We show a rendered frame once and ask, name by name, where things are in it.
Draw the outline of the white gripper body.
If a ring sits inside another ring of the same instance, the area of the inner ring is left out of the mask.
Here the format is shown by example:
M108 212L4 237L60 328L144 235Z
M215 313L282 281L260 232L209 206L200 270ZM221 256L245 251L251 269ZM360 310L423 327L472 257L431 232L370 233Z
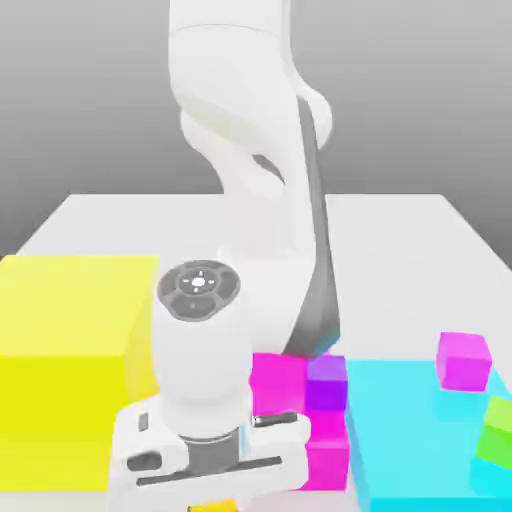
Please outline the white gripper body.
M109 512L189 512L296 490L308 480L309 424L246 424L230 436L185 441L150 427L114 447Z

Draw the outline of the small yellow cube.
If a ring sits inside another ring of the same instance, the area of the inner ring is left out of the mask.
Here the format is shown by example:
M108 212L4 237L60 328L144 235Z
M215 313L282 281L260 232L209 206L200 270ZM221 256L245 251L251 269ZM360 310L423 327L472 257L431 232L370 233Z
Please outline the small yellow cube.
M238 512L238 509L234 500L222 500L189 506L187 512Z

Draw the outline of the small purple cube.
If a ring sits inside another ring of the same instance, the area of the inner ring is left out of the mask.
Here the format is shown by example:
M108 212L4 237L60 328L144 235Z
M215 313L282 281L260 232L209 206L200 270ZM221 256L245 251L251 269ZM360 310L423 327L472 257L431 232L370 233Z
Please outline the small purple cube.
M324 354L307 362L305 408L308 411L344 411L348 376L343 356Z

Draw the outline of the small magenta cube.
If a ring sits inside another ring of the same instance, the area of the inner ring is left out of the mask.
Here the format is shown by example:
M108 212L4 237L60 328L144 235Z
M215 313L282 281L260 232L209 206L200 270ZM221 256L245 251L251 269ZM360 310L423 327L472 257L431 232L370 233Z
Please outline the small magenta cube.
M486 390L492 356L480 334L442 332L436 354L436 372L444 390L477 392Z

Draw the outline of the small green cube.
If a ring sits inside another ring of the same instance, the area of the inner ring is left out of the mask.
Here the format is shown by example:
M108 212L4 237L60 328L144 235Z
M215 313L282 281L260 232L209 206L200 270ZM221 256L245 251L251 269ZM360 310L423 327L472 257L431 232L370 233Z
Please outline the small green cube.
M476 456L512 470L512 400L498 396L490 397Z

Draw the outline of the large magenta box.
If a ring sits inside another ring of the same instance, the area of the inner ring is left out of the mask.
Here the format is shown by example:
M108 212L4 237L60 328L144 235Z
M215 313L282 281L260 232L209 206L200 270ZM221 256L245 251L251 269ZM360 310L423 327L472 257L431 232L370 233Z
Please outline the large magenta box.
M307 416L311 422L311 436L306 444L309 479L301 489L343 491L346 489L350 459L346 408L344 411L308 411L305 408L309 360L286 355L255 354L250 378L253 411L257 415L294 411Z

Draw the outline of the large cyan box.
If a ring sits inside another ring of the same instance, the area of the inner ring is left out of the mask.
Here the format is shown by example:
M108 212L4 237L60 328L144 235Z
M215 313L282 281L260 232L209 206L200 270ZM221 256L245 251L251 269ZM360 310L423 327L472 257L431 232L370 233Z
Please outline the large cyan box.
M512 512L512 471L476 456L491 397L440 388L431 361L349 360L346 424L361 512Z

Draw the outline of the large yellow box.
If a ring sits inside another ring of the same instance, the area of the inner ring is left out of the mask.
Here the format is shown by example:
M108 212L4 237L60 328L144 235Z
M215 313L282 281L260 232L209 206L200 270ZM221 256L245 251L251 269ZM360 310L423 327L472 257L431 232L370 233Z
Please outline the large yellow box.
M153 395L154 256L0 261L0 492L103 491L117 412Z

